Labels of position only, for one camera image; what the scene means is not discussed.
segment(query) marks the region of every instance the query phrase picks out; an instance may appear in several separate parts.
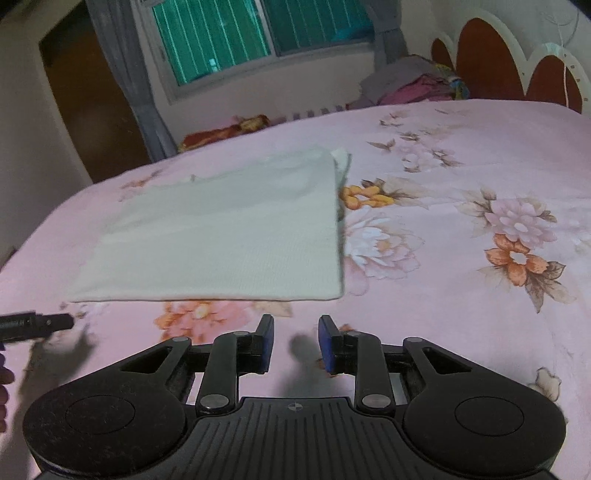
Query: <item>human hand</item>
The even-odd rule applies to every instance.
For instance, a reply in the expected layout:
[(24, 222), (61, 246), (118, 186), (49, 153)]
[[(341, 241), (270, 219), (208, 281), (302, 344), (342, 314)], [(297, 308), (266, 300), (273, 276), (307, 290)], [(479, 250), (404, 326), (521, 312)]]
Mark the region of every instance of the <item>human hand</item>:
[(0, 433), (6, 431), (6, 403), (8, 391), (4, 385), (14, 382), (14, 374), (4, 366), (4, 355), (0, 353)]

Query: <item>pile of clothes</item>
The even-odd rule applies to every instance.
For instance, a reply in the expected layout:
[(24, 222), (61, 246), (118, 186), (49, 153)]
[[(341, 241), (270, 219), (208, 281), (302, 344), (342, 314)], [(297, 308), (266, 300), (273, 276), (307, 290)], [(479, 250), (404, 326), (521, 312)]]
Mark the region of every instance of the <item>pile of clothes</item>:
[(466, 100), (469, 91), (455, 72), (419, 55), (403, 57), (361, 81), (361, 96), (349, 110), (425, 100)]

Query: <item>window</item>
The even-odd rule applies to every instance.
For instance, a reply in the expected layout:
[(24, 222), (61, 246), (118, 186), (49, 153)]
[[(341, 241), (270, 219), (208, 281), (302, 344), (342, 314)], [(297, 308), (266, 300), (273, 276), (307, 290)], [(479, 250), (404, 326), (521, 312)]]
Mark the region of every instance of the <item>window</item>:
[(366, 40), (373, 34), (359, 0), (139, 0), (139, 4), (152, 49), (160, 50), (160, 60), (181, 87), (249, 62), (266, 64), (279, 56)]

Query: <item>gray curtain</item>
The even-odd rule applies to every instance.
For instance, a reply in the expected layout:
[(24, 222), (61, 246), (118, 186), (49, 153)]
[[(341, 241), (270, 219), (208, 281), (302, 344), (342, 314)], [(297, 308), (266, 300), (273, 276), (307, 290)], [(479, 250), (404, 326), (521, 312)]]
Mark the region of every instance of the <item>gray curtain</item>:
[(113, 76), (139, 125), (150, 160), (177, 154), (166, 124), (154, 104), (131, 0), (86, 0), (90, 19)]
[(407, 45), (400, 30), (400, 0), (361, 0), (374, 24), (375, 70), (408, 55)]

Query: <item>white wall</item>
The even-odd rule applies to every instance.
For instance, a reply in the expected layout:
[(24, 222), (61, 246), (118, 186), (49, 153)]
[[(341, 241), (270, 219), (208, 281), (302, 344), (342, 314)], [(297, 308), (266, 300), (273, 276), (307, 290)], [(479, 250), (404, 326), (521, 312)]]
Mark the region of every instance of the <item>white wall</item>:
[(0, 24), (0, 243), (16, 247), (85, 186), (48, 110), (34, 47), (21, 22)]
[(90, 176), (72, 143), (66, 124), (61, 117), (60, 110), (51, 91), (49, 79), (45, 73), (39, 42), (83, 0), (40, 0), (33, 3), (34, 8), (28, 12), (22, 23), (27, 30), (27, 38), (31, 44), (31, 61), (35, 68), (35, 82), (40, 89), (44, 102), (43, 107), (51, 119), (46, 119), (48, 128), (56, 136), (59, 148), (62, 150), (64, 168), (71, 169), (80, 179), (82, 186), (92, 184)]
[(178, 141), (213, 128), (232, 115), (290, 116), (322, 107), (334, 110), (359, 96), (359, 82), (374, 69), (371, 51), (307, 60), (235, 79), (170, 105), (155, 67), (150, 78), (158, 110)]
[[(497, 16), (509, 27), (519, 41), (525, 55), (540, 44), (553, 42), (560, 45), (558, 29), (547, 16), (553, 13), (562, 27), (565, 41), (571, 38), (575, 27), (577, 8), (569, 0), (433, 0), (433, 12), (439, 29), (457, 42), (462, 27), (468, 20), (468, 12), (482, 8)], [(580, 14), (574, 37), (565, 45), (579, 59), (585, 71), (591, 74), (591, 21)]]
[(431, 0), (401, 0), (402, 33), (408, 52), (431, 58), (431, 43), (436, 30), (436, 20)]

